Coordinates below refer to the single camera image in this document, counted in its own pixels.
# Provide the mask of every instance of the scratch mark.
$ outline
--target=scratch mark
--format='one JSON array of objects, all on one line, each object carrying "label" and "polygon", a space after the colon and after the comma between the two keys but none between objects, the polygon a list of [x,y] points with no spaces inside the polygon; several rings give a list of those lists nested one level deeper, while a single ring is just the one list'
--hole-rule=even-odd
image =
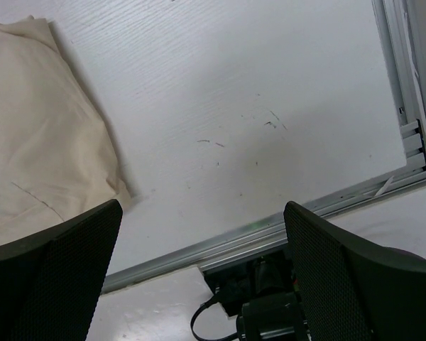
[{"label": "scratch mark", "polygon": [[272,126],[274,129],[276,129],[276,125],[271,121],[265,123],[264,126]]},{"label": "scratch mark", "polygon": [[271,110],[269,110],[270,111],[270,113],[278,120],[278,122],[279,123],[281,123],[282,125],[283,125],[283,127],[284,127],[284,129],[286,130],[286,131],[289,131],[289,129],[287,129],[287,127],[284,125],[284,123],[283,122],[281,122],[281,120],[279,119],[279,117],[278,117],[278,115],[276,115],[274,112],[272,112]]},{"label": "scratch mark", "polygon": [[61,4],[57,7],[57,9],[55,10],[55,15],[56,16],[58,14],[58,12],[60,12],[60,9],[62,8],[62,6],[65,4],[65,0],[61,1]]},{"label": "scratch mark", "polygon": [[126,326],[128,327],[128,329],[129,329],[129,331],[130,332],[132,332],[132,330],[131,330],[131,326],[129,325],[129,322],[128,322],[128,320],[125,318],[125,323],[126,323]]},{"label": "scratch mark", "polygon": [[82,26],[84,26],[84,27],[90,27],[91,26],[91,24],[88,24],[88,23],[83,23],[83,22],[81,22],[81,21],[78,21],[78,23],[80,23]]}]

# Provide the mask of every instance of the black cable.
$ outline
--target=black cable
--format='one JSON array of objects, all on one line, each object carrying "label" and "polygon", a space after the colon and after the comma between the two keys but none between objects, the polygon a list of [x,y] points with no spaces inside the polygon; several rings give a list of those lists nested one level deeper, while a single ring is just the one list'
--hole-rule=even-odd
[{"label": "black cable", "polygon": [[194,331],[194,322],[196,321],[197,317],[200,315],[200,313],[202,311],[204,311],[205,309],[210,308],[212,305],[214,305],[215,303],[218,303],[218,297],[217,295],[214,295],[212,298],[210,298],[207,302],[203,303],[199,309],[196,310],[196,312],[194,313],[194,315],[191,318],[191,332],[192,335],[195,337],[195,339],[197,341],[232,341],[235,339],[239,338],[238,333],[234,333],[231,334],[229,336],[223,337],[222,339],[215,339],[215,340],[208,340],[208,339],[202,339],[199,335],[197,335]]}]

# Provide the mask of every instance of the beige cloth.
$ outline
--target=beige cloth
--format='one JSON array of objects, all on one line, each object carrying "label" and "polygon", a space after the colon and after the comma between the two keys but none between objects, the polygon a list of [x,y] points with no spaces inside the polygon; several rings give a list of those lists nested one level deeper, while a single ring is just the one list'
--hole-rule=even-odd
[{"label": "beige cloth", "polygon": [[130,197],[45,19],[0,24],[0,245]]}]

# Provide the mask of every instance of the white wood grain surface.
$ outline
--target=white wood grain surface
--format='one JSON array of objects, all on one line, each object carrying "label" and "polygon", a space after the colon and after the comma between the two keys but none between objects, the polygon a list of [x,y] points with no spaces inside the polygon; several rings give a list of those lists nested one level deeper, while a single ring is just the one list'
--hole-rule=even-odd
[{"label": "white wood grain surface", "polygon": [[405,165],[371,0],[3,0],[46,17],[136,196],[109,273]]}]

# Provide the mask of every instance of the metal frame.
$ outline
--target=metal frame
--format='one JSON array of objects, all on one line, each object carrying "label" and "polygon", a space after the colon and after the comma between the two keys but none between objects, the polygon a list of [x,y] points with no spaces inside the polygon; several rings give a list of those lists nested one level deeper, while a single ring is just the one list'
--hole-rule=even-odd
[{"label": "metal frame", "polygon": [[[401,136],[408,162],[398,170],[305,204],[306,208],[324,218],[426,185],[426,148],[423,140],[423,136],[426,137],[423,120],[426,122],[426,117],[420,112],[412,61],[402,31],[403,8],[399,0],[373,0],[373,6],[396,109],[400,110]],[[193,264],[203,271],[213,269],[279,247],[286,242],[283,213],[280,212],[254,224],[109,275],[104,281],[102,292],[119,290]]]},{"label": "metal frame", "polygon": [[426,111],[426,66],[423,58],[420,30],[418,26],[417,11],[415,1],[406,1],[406,9],[410,19],[410,32],[412,34],[413,50],[417,60],[417,70],[419,75],[420,86],[422,90],[423,104]]}]

